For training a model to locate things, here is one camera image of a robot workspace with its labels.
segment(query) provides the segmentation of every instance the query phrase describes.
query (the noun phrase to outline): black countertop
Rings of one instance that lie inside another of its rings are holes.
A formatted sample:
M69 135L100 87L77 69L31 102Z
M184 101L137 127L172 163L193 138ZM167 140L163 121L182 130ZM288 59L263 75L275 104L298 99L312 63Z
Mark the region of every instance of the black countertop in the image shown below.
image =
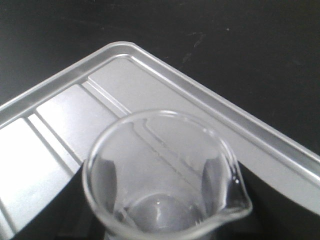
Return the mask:
M2 0L0 105L115 41L320 154L320 1Z

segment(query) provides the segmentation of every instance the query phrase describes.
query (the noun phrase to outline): metal tray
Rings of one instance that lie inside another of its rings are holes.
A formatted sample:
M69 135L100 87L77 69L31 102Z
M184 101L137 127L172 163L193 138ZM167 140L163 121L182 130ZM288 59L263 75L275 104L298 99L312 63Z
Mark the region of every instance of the metal tray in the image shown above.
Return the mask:
M242 164L320 215L318 155L135 44L115 42L0 106L0 240L63 189L107 126L147 109L210 122Z

